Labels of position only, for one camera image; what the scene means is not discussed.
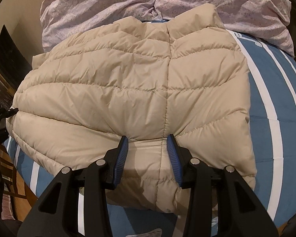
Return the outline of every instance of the bedsheet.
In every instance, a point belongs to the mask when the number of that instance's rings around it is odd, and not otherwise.
[[[250,132],[256,166],[255,193],[277,227],[296,213],[296,63],[280,49],[252,36],[230,31],[250,69]],[[40,196],[53,179],[9,138],[5,142],[17,170]],[[83,197],[79,229],[83,233]],[[148,236],[181,237],[184,217],[108,205],[114,237],[154,231]],[[212,234],[218,218],[212,219]]]

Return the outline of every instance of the mattress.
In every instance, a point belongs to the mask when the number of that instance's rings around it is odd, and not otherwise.
[[[230,31],[250,69],[250,132],[258,173],[255,193],[277,227],[296,213],[296,63],[280,49],[252,36]],[[31,190],[40,196],[53,179],[11,137],[5,146]],[[79,230],[84,233],[83,196]],[[114,237],[182,236],[184,217],[108,205]],[[212,219],[212,234],[218,218]]]

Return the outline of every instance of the beige puffer jacket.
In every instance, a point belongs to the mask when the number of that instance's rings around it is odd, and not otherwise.
[[[180,146],[210,166],[233,165],[255,185],[248,66],[215,7],[167,23],[128,17],[75,34],[33,58],[7,120],[22,150],[56,175],[87,167],[129,138],[112,204],[186,213],[166,150]]]

